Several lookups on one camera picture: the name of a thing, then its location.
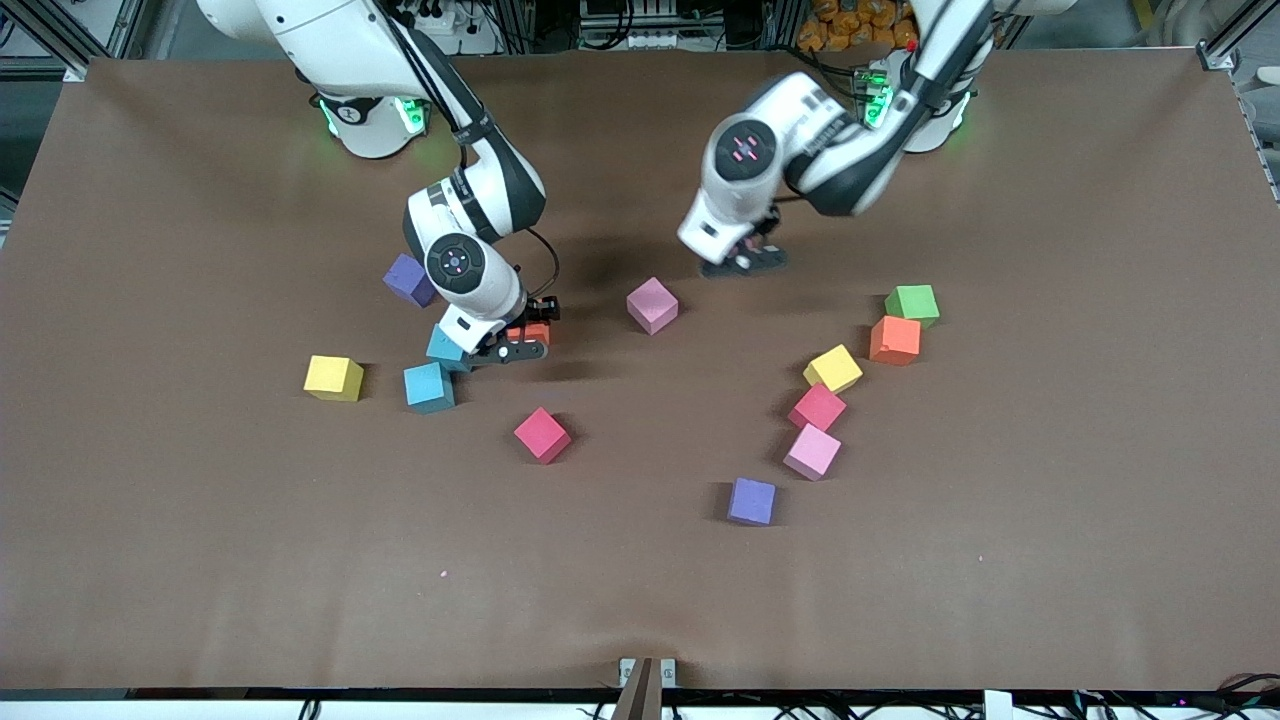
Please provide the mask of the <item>blue foam cube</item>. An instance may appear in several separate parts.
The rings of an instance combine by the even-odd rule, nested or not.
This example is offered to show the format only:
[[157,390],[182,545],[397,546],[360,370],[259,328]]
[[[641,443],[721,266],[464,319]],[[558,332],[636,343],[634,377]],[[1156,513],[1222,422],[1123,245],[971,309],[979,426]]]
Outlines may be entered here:
[[440,413],[456,406],[451,373],[440,363],[403,370],[406,406],[417,414]]
[[431,337],[425,352],[431,363],[439,364],[448,373],[470,373],[470,355],[461,348],[439,325],[431,329]]

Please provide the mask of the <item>pink foam cube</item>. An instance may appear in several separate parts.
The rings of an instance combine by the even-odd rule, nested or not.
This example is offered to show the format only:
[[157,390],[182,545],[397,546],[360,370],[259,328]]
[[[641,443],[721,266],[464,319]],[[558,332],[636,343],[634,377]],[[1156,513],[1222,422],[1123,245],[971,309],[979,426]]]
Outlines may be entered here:
[[842,442],[826,430],[805,424],[783,456],[783,464],[810,482],[823,480],[842,447]]
[[678,316],[678,300],[657,278],[641,283],[626,297],[630,316],[645,331],[655,334]]

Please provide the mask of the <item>red foam cube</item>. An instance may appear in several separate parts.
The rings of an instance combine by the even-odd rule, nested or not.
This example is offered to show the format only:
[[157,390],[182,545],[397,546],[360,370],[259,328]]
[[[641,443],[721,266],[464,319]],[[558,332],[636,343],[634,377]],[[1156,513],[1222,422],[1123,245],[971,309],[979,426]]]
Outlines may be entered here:
[[554,462],[572,443],[570,432],[545,407],[536,407],[513,430],[518,442],[540,464]]
[[817,383],[790,409],[787,419],[796,427],[814,427],[829,432],[847,410],[847,404],[826,384]]

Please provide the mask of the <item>purple foam cube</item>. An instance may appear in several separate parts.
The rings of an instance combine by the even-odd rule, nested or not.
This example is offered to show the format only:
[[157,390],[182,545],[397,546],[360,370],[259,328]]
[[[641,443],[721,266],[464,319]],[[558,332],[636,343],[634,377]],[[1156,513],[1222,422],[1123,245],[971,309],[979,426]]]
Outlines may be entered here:
[[731,486],[726,519],[748,527],[769,527],[773,521],[777,493],[774,484],[744,477],[736,478]]
[[436,296],[429,274],[411,255],[398,255],[383,275],[383,282],[392,293],[416,307],[426,307]]

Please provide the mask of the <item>yellow foam cube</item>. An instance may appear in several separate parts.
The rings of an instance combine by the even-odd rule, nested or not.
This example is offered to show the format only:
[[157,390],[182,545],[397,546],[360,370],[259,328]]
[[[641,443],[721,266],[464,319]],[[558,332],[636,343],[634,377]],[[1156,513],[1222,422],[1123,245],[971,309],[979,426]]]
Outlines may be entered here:
[[302,388],[315,398],[357,402],[364,377],[364,366],[351,357],[312,355]]
[[809,386],[824,386],[840,395],[856,384],[864,373],[845,345],[836,345],[805,365],[803,378]]

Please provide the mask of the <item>green foam cube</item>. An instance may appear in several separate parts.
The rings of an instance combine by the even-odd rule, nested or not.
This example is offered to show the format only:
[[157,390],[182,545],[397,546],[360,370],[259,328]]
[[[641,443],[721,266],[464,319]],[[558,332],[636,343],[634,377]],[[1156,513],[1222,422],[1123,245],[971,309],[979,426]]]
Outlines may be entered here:
[[918,322],[929,328],[941,318],[940,305],[931,284],[900,284],[884,299],[884,314]]

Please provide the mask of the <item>white electronics box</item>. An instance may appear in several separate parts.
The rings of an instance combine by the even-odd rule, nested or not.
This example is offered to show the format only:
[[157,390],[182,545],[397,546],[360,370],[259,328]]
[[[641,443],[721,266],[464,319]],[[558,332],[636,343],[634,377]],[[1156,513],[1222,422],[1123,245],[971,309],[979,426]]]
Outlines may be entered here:
[[701,22],[680,0],[579,0],[577,46],[593,51],[675,49]]

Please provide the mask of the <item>orange yellow object pile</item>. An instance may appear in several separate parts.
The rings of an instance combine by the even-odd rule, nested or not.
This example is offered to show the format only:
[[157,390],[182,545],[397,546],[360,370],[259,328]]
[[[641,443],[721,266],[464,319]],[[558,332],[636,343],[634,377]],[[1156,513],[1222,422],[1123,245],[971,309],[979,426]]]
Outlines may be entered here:
[[808,0],[795,36],[804,53],[838,53],[863,44],[914,50],[918,42],[910,0]]

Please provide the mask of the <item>table cover sheet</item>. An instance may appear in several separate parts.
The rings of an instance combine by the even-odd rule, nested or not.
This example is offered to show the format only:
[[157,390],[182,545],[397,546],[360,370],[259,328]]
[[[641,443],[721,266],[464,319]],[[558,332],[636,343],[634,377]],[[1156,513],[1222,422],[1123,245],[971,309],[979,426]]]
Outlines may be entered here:
[[[1280,208],[1192,51],[998,53],[864,215],[774,274],[675,231],[781,55],[480,58],[563,264],[548,356],[404,402],[383,284],[431,137],[330,140],[284,61],[67,85],[0,250],[0,687],[1213,689],[1280,673]],[[626,297],[657,277],[655,334]],[[868,357],[900,284],[941,318]],[[845,345],[844,447],[785,466]],[[357,402],[303,392],[312,355]],[[543,406],[572,443],[543,465]],[[736,478],[773,521],[726,519]],[[978,562],[978,556],[984,562]],[[448,578],[439,578],[448,571]]]

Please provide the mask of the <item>white power strip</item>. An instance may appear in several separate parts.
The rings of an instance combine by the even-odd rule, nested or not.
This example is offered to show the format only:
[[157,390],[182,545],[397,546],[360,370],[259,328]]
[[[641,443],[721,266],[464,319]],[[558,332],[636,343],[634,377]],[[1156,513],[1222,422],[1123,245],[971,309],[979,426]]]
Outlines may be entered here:
[[392,15],[430,37],[448,55],[497,55],[506,41],[483,0],[390,0]]

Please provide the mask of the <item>silver aluminium frame rail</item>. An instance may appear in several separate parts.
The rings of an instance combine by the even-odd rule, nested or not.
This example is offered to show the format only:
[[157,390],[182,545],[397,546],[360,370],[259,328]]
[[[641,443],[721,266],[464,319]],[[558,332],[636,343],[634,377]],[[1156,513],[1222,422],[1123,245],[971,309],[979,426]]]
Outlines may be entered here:
[[1239,0],[1197,53],[1206,70],[1225,70],[1280,206],[1280,0]]
[[0,77],[81,82],[96,59],[145,55],[165,0],[0,0]]

